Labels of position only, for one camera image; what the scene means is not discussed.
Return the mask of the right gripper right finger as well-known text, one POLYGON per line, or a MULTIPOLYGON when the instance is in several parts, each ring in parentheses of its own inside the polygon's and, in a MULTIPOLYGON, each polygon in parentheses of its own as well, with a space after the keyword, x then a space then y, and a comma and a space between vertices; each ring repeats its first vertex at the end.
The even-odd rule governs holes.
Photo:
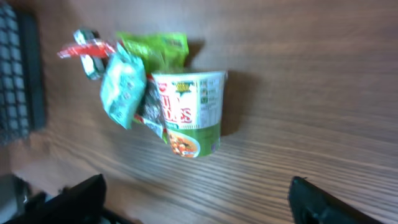
POLYGON ((382 224, 298 176, 292 178, 288 201, 295 224, 382 224))

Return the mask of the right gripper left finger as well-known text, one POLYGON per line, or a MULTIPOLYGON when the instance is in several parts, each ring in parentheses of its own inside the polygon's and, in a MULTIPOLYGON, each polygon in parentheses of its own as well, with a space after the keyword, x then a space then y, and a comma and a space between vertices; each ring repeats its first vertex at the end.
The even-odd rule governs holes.
POLYGON ((41 192, 28 199, 22 214, 6 224, 94 224, 101 221, 106 182, 98 174, 47 200, 41 192))

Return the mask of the teal wet wipes packet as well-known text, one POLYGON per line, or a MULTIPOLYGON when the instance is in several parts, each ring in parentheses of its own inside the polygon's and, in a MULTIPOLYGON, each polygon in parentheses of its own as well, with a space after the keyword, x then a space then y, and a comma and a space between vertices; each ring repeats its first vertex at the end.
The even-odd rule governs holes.
POLYGON ((100 98, 107 115, 125 129, 131 129, 134 115, 147 84, 142 59, 116 46, 103 77, 100 98))

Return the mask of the cup noodles container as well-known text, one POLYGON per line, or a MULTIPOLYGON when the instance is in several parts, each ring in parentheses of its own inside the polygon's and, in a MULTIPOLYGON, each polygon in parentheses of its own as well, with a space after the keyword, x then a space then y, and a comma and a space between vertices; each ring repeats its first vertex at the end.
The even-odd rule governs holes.
POLYGON ((220 147, 226 71, 154 73, 173 153, 204 157, 220 147))

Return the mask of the small green box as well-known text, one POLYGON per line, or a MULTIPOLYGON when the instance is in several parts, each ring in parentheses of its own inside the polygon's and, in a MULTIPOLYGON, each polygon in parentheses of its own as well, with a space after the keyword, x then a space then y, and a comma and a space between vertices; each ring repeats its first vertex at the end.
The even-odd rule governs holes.
MULTIPOLYGON (((87 44, 90 40, 99 39, 100 35, 95 30, 78 29, 74 32, 73 37, 76 43, 87 44)), ((80 59, 88 79, 98 80, 103 77, 106 71, 105 59, 96 58, 89 55, 82 55, 80 59)))

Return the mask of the red snack packet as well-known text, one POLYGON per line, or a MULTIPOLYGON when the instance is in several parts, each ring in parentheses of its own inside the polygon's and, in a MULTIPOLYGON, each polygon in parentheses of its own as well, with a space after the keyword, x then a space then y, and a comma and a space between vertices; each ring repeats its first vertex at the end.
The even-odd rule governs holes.
POLYGON ((107 42, 89 42, 86 44, 73 44, 64 47, 57 53, 60 58, 90 56, 96 58, 107 58, 116 52, 115 47, 107 42))

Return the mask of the green snack bag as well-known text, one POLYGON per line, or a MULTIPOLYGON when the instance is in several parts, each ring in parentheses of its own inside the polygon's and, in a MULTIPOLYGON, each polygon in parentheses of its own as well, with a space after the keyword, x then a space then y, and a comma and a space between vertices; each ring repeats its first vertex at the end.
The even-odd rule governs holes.
POLYGON ((152 73, 184 66, 189 54, 187 36, 178 32, 148 35, 119 32, 118 37, 129 53, 142 59, 146 72, 147 85, 134 121, 146 125, 167 142, 162 105, 152 73))

